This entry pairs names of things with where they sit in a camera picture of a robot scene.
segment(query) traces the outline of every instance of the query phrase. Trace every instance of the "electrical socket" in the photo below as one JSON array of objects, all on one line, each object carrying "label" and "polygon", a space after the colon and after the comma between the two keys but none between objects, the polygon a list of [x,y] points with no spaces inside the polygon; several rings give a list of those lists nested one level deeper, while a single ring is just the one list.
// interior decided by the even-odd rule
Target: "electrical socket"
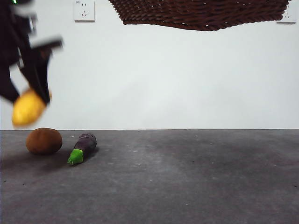
[{"label": "electrical socket", "polygon": [[76,0],[73,5],[74,21],[95,21],[94,0]]},{"label": "electrical socket", "polygon": [[294,24],[297,22],[297,15],[298,15],[298,5],[295,0],[289,1],[287,5],[287,9],[283,14],[282,20],[277,21],[277,23],[290,23]]}]

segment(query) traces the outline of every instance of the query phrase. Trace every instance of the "motion blur object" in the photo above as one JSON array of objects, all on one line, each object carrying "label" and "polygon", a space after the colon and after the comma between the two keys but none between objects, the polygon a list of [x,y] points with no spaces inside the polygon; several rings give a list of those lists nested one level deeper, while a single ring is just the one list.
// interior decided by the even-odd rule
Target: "motion blur object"
[{"label": "motion blur object", "polygon": [[62,46],[57,38],[32,47],[29,34],[35,30],[36,16],[20,16],[15,5],[30,3],[32,0],[0,0],[0,95],[11,103],[20,97],[11,81],[9,66],[18,67],[32,90],[45,105],[50,103],[48,89],[48,64],[52,49]]}]

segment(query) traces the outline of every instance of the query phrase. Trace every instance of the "yellow mango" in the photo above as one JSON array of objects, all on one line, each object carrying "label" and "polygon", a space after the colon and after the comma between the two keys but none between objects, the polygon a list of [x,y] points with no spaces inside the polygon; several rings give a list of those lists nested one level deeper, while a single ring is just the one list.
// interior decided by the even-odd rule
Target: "yellow mango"
[{"label": "yellow mango", "polygon": [[35,123],[46,107],[42,98],[33,89],[25,91],[14,103],[13,125],[26,126]]}]

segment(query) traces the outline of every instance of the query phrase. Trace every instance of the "brown wicker basket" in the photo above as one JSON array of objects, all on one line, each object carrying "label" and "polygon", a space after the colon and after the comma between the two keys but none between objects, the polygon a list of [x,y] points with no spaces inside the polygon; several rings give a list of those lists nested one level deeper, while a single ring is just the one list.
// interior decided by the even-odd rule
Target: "brown wicker basket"
[{"label": "brown wicker basket", "polygon": [[278,21],[288,0],[110,0],[124,24],[213,31]]}]

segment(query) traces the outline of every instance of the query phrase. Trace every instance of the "toy fruit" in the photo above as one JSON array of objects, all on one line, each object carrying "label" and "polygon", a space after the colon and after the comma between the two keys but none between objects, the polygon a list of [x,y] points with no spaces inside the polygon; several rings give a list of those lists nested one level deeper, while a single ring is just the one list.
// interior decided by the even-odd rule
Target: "toy fruit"
[{"label": "toy fruit", "polygon": [[45,108],[42,98],[33,89],[28,89],[14,103],[12,123],[14,126],[31,125],[41,117]]},{"label": "toy fruit", "polygon": [[93,134],[82,134],[77,141],[67,163],[74,165],[82,163],[84,158],[90,154],[97,146],[97,140]]},{"label": "toy fruit", "polygon": [[62,146],[59,131],[51,128],[38,128],[26,139],[26,147],[33,154],[47,155],[57,152]]}]

